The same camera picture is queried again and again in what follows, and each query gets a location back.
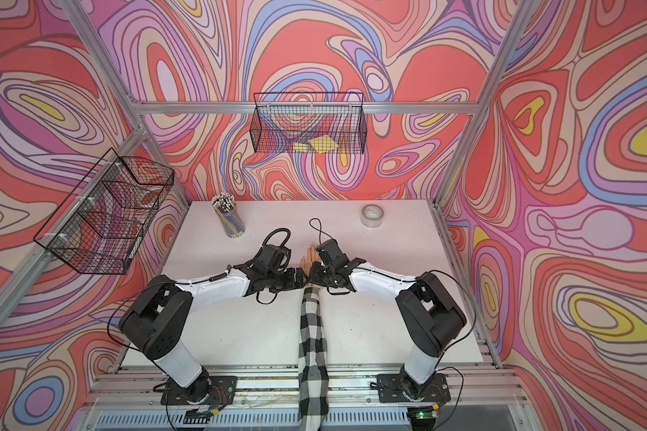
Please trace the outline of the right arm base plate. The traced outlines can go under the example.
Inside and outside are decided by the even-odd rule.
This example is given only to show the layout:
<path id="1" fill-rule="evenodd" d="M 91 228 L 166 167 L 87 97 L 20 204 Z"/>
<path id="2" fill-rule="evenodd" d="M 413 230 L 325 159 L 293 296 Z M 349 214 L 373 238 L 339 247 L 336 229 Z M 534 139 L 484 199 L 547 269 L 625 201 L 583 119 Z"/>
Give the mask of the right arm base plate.
<path id="1" fill-rule="evenodd" d="M 434 373 L 424 384 L 417 384 L 409 375 L 377 375 L 370 384 L 378 392 L 381 403 L 430 402 L 442 406 L 451 401 L 447 378 L 442 373 Z"/>

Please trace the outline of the mannequin hand with painted nails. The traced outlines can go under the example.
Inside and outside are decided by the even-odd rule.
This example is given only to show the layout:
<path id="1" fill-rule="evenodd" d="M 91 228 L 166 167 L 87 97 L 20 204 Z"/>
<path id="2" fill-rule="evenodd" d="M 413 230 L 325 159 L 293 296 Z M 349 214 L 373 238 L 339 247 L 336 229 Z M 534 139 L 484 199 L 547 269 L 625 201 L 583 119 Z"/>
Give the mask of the mannequin hand with painted nails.
<path id="1" fill-rule="evenodd" d="M 320 263 L 320 262 L 321 262 L 321 258 L 318 255 L 318 252 L 316 251 L 316 245 L 309 244 L 309 246 L 307 247 L 306 254 L 300 260 L 299 267 L 304 271 L 306 276 L 309 276 L 312 267 L 316 263 Z"/>

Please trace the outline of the plaid sleeve forearm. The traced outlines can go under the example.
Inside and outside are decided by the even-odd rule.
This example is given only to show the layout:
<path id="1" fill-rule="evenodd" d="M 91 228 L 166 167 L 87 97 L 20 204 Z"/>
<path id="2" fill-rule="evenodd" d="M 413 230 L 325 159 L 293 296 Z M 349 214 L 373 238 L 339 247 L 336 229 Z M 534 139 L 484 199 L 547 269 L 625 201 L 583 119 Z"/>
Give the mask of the plaid sleeve forearm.
<path id="1" fill-rule="evenodd" d="M 327 343 L 319 289 L 307 285 L 300 308 L 298 345 L 299 430 L 321 430 L 329 413 Z"/>

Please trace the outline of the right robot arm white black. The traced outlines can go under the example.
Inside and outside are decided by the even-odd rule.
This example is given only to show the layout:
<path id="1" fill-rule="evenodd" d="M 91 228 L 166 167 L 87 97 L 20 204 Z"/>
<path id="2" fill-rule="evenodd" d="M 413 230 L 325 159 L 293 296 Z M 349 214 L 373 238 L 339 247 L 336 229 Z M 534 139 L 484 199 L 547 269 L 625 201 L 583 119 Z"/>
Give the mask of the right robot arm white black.
<path id="1" fill-rule="evenodd" d="M 412 399 L 419 398 L 430 386 L 440 359 L 467 325 L 461 307 L 429 271 L 412 278 L 356 259 L 339 269 L 315 262 L 309 279 L 319 287 L 369 294 L 397 305 L 413 341 L 413 349 L 399 372 L 398 385 Z"/>

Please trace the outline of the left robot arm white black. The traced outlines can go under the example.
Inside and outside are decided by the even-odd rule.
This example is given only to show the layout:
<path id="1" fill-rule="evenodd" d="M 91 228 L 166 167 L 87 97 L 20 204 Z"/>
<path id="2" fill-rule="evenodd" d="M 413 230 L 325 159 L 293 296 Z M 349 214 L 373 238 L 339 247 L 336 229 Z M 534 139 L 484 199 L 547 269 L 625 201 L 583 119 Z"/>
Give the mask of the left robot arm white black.
<path id="1" fill-rule="evenodd" d="M 189 317 L 226 300 L 273 294 L 305 286 L 303 269 L 266 270 L 240 265 L 209 278 L 175 281 L 158 276 L 145 287 L 123 314 L 118 327 L 131 345 L 185 391 L 206 393 L 210 379 L 182 341 Z"/>

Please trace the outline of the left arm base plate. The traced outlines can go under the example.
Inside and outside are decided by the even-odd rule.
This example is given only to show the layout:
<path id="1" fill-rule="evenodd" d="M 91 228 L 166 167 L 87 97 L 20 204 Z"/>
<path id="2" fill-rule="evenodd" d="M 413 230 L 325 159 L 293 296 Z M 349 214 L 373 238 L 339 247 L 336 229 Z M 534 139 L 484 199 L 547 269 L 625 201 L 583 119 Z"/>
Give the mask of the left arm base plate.
<path id="1" fill-rule="evenodd" d="M 169 378 L 162 392 L 164 406 L 226 406 L 233 403 L 237 390 L 237 377 L 233 375 L 200 376 L 187 388 Z"/>

